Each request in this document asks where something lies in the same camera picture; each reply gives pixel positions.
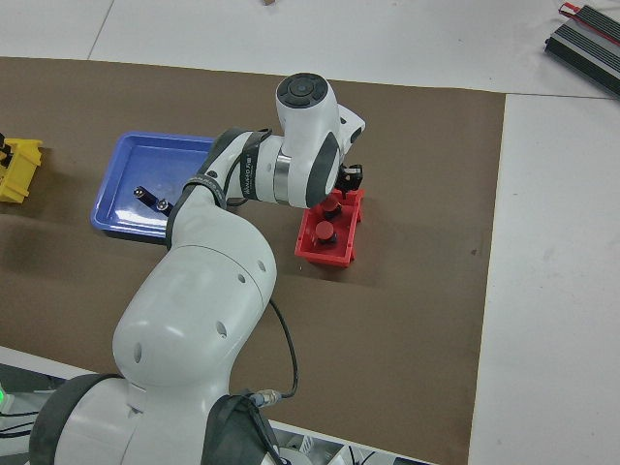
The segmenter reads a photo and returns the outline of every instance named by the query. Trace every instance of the brown cardboard sheet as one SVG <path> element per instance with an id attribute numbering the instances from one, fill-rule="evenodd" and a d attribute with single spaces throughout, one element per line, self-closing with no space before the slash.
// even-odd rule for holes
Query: brown cardboard sheet
<path id="1" fill-rule="evenodd" d="M 89 212 L 131 130 L 281 134 L 279 77 L 62 60 L 0 59 L 0 132 L 44 141 L 23 205 L 0 205 L 0 345 L 113 371 L 111 336 L 162 246 L 106 237 Z M 301 211 L 249 202 L 279 268 L 274 298 L 298 353 L 297 397 L 272 419 L 442 464 L 467 461 L 504 95 L 334 81 L 367 122 L 364 221 L 349 269 L 294 256 Z M 265 312 L 232 389 L 290 384 Z"/>

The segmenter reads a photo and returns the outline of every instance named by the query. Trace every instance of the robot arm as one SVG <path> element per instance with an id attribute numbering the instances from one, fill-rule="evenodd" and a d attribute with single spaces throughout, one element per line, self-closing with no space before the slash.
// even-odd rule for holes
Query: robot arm
<path id="1" fill-rule="evenodd" d="M 226 210 L 227 200 L 298 207 L 321 202 L 364 129 L 316 75 L 282 81 L 276 106 L 284 137 L 231 129 L 214 142 L 170 213 L 169 252 L 114 332 L 114 359 L 124 379 L 69 382 L 59 389 L 33 428 L 30 452 L 39 458 L 32 465 L 213 463 L 208 425 L 229 409 L 222 399 L 233 363 L 276 278 L 266 240 Z M 217 463 L 275 463 L 264 444 L 253 447 L 257 462 L 219 451 Z"/>

